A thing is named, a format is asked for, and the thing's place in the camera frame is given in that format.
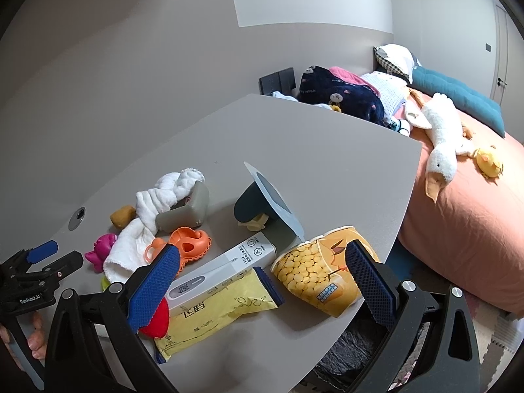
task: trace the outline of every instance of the gray table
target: gray table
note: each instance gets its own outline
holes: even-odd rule
[[[87,252],[107,232],[109,214],[134,204],[135,193],[163,174],[201,170],[211,193],[203,228],[213,238],[197,267],[248,238],[233,205],[261,170],[281,192],[312,238],[354,225],[384,261],[391,250],[415,181],[421,145],[377,125],[302,103],[249,95],[217,110],[137,160],[86,203],[74,232],[53,236],[60,255]],[[78,293],[100,291],[90,265],[63,282]],[[181,393],[287,393],[322,358],[362,304],[328,317],[284,290],[279,309],[245,316],[176,355],[161,368]],[[52,309],[45,311],[52,316]],[[109,360],[114,351],[103,341]],[[113,365],[123,383],[121,366]]]

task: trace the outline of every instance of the white box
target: white box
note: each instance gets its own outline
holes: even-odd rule
[[[243,278],[252,267],[266,267],[277,257],[276,248],[257,233],[205,265],[175,279],[166,293],[169,315],[191,312],[206,298]]]

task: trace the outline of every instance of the blue gripper pad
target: blue gripper pad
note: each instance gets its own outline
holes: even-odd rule
[[[362,243],[355,239],[346,246],[346,266],[360,289],[376,323],[393,328],[396,301],[375,267],[375,261]]]
[[[174,245],[166,247],[168,249],[153,260],[153,267],[129,300],[127,321],[133,332],[149,325],[180,269],[178,248]]]
[[[40,245],[39,247],[33,248],[26,257],[28,263],[36,264],[42,260],[56,254],[58,252],[58,244],[51,240],[47,241],[45,244]]]

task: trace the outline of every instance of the yellow duck plush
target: yellow duck plush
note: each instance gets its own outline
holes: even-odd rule
[[[477,161],[477,165],[485,178],[497,178],[504,170],[504,164],[502,164],[495,149],[491,145],[489,148],[478,148],[473,154],[473,158]]]

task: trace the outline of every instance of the pink toy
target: pink toy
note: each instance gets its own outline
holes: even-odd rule
[[[103,234],[93,244],[94,250],[84,254],[86,260],[90,261],[95,267],[96,273],[103,271],[102,265],[109,255],[111,247],[116,242],[116,238],[115,234]]]

